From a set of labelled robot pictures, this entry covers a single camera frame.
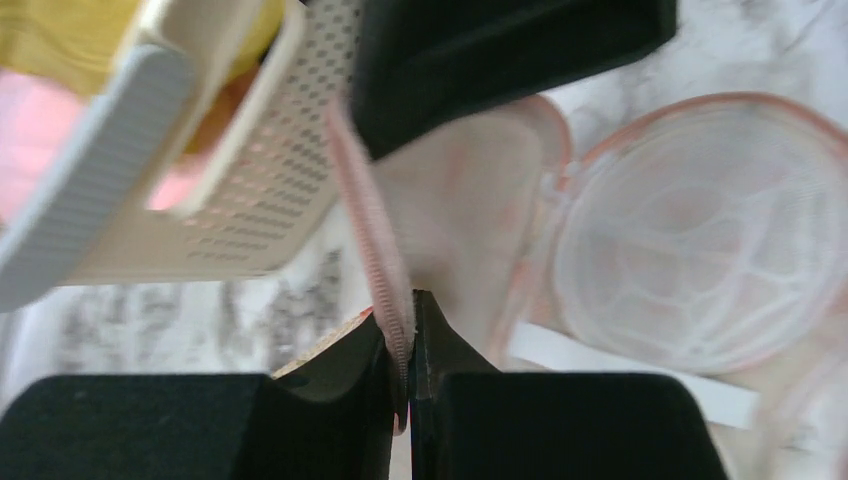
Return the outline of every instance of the black foam pad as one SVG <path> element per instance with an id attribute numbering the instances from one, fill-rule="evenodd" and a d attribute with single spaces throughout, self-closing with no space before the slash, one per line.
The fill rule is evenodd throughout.
<path id="1" fill-rule="evenodd" d="M 635 62 L 676 0 L 368 0 L 351 92 L 379 159 L 450 120 Z"/>
<path id="2" fill-rule="evenodd" d="M 697 403 L 649 374 L 447 376 L 442 478 L 726 480 Z"/>
<path id="3" fill-rule="evenodd" d="M 59 376 L 0 422 L 0 479 L 388 477 L 394 413 L 372 320 L 279 380 Z"/>

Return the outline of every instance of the yellow fabric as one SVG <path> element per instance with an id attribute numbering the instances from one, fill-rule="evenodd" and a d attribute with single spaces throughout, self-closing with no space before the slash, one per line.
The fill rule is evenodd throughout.
<path id="1" fill-rule="evenodd" d="M 0 0 L 0 66 L 51 78 L 85 97 L 95 95 L 109 78 L 112 56 L 142 1 Z M 282 19 L 283 1 L 266 0 L 230 80 L 255 64 Z"/>

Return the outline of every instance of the marble countertop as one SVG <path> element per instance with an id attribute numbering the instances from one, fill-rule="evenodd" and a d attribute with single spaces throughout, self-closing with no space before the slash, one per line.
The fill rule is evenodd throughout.
<path id="1" fill-rule="evenodd" d="M 730 90 L 784 95 L 848 126 L 848 2 L 681 0 L 680 11 L 678 36 L 648 59 L 548 92 L 578 154 L 639 115 Z M 56 290 L 0 319 L 0 403 L 57 372 L 281 367 L 368 305 L 349 238 L 337 208 L 267 278 Z"/>

